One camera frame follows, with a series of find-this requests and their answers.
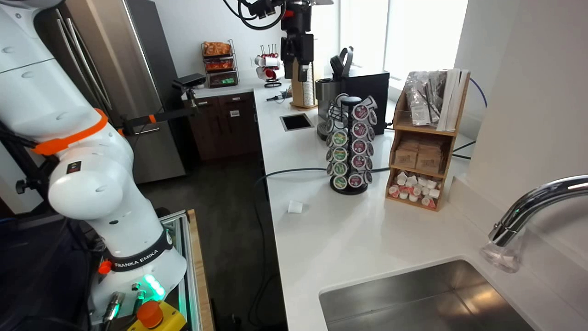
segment dark wood cabinet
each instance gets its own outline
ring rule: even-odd
[[[219,159],[254,152],[254,95],[236,93],[193,100],[201,115],[192,117],[201,159]]]

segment refrigerator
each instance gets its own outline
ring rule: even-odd
[[[151,0],[65,0],[35,27],[87,99],[111,123],[182,108],[177,71]],[[186,174],[188,119],[135,126],[138,183]]]

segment chrome faucet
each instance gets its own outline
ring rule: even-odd
[[[511,242],[539,209],[559,200],[588,194],[588,174],[559,178],[522,194],[489,233],[497,246]]]

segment kitchen counter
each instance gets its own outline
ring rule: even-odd
[[[326,167],[328,146],[317,135],[317,110],[293,110],[289,99],[267,100],[276,93],[280,89],[256,88],[267,172]],[[280,117],[302,112],[313,126],[285,130]],[[377,135],[375,169],[388,165],[392,139],[392,130]],[[533,244],[539,242],[533,237],[524,253],[528,262],[517,273],[486,262],[480,248],[487,242],[487,224],[500,211],[484,203],[464,181],[454,183],[451,200],[440,211],[429,211],[388,200],[388,172],[374,178],[370,189],[355,196],[335,192],[322,170],[267,178],[291,331],[328,328],[322,292],[451,259],[473,262],[537,328],[588,325],[588,314],[579,306],[588,297],[585,288],[561,290],[563,283],[568,284],[561,281],[561,271],[574,283],[583,281],[587,270],[550,244]]]

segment stainless steel sink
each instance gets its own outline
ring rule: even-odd
[[[467,260],[320,294],[329,331],[533,328]]]

